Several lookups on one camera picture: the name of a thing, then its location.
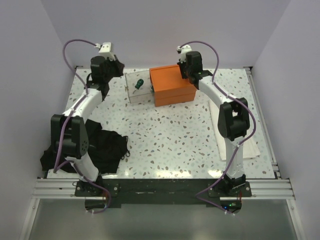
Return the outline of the orange drawer box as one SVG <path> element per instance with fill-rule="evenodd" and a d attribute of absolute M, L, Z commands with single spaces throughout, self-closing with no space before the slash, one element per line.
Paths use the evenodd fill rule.
<path fill-rule="evenodd" d="M 149 74 L 155 107 L 192 102 L 195 99 L 197 89 L 188 79 L 182 78 L 177 64 L 150 68 Z"/>

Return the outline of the clear plastic drawer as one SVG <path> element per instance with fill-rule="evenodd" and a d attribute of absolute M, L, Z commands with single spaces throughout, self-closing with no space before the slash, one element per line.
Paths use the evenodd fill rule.
<path fill-rule="evenodd" d="M 126 73 L 124 76 L 126 92 L 131 104 L 154 102 L 154 89 L 149 69 Z"/>

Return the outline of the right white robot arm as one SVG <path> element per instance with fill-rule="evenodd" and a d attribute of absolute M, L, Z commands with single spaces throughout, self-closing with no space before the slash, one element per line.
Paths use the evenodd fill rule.
<path fill-rule="evenodd" d="M 180 54 L 177 64 L 181 77 L 189 80 L 219 108 L 217 129 L 225 142 L 226 168 L 221 179 L 211 188 L 233 197 L 246 184 L 243 143 L 250 128 L 248 101 L 223 90 L 215 82 L 213 73 L 203 69 L 202 55 L 198 51 L 193 51 L 189 46 L 179 46 L 177 53 Z"/>

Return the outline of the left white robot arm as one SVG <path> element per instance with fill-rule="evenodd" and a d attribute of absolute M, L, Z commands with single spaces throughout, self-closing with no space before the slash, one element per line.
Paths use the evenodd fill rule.
<path fill-rule="evenodd" d="M 55 152 L 53 172 L 62 168 L 60 157 L 64 157 L 78 173 L 79 179 L 88 181 L 85 189 L 92 196 L 99 196 L 104 184 L 97 180 L 100 172 L 88 153 L 90 144 L 86 122 L 108 95 L 112 78 L 124 75 L 124 67 L 116 55 L 93 57 L 90 60 L 91 72 L 79 99 L 62 114 L 54 114 L 50 120 L 51 146 Z"/>

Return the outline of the black cloth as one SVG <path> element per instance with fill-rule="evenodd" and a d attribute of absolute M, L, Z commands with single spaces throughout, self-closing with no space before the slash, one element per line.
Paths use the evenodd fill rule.
<path fill-rule="evenodd" d="M 130 156 L 128 150 L 128 136 L 122 136 L 116 131 L 104 130 L 102 125 L 93 120 L 87 120 L 85 127 L 88 133 L 88 154 L 101 174 L 115 174 L 119 163 Z M 56 155 L 52 146 L 43 152 L 40 158 L 42 171 L 54 168 Z M 61 170 L 67 173 L 76 173 L 71 164 L 65 164 Z"/>

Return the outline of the white folded towel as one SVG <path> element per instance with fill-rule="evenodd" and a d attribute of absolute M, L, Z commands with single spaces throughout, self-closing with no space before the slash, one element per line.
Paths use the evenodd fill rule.
<path fill-rule="evenodd" d="M 225 139 L 221 136 L 218 130 L 218 116 L 219 116 L 219 108 L 211 101 L 209 103 L 209 110 L 211 121 L 213 125 L 215 140 L 218 146 L 219 156 L 222 161 L 226 161 L 226 143 Z M 258 145 L 255 143 L 253 138 L 247 140 L 243 145 L 243 158 L 244 159 L 253 159 L 258 157 L 261 154 Z"/>

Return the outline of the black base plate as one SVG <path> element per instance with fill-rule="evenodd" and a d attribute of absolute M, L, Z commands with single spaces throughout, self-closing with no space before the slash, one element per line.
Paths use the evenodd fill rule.
<path fill-rule="evenodd" d="M 213 178 L 103 179 L 90 184 L 74 183 L 74 195 L 84 198 L 86 210 L 121 208 L 123 205 L 202 205 L 219 207 L 229 213 L 242 208 L 243 198 L 252 197 L 250 183 Z"/>

